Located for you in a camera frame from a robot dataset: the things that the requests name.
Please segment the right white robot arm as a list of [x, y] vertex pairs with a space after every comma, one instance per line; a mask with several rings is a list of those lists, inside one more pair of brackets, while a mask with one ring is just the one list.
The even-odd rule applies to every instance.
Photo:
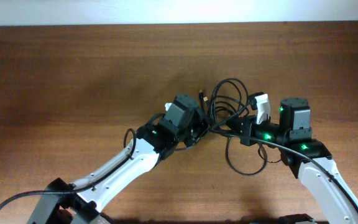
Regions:
[[270, 120], [266, 94], [253, 97], [253, 116], [235, 115], [227, 122], [241, 144], [266, 144], [280, 150], [282, 162], [314, 197], [329, 223], [358, 223], [358, 199], [338, 171], [332, 154], [312, 137], [308, 100], [285, 98], [280, 102], [280, 119]]

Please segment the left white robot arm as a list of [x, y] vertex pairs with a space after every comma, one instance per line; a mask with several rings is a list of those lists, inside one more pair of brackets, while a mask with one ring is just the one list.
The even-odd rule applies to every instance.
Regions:
[[178, 145], [194, 146], [208, 128], [201, 100], [177, 95], [137, 129], [123, 150], [86, 177], [66, 183], [57, 178], [47, 186], [50, 195], [41, 196], [29, 223], [107, 223], [102, 211], [125, 187], [140, 175], [167, 159]]

